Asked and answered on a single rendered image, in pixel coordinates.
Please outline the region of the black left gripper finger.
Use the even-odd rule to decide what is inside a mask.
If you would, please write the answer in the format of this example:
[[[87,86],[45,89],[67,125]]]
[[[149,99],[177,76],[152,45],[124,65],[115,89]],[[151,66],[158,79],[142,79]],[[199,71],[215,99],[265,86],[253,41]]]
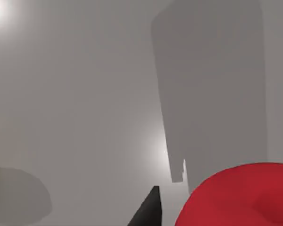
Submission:
[[[127,226],[162,226],[160,187],[153,186]]]

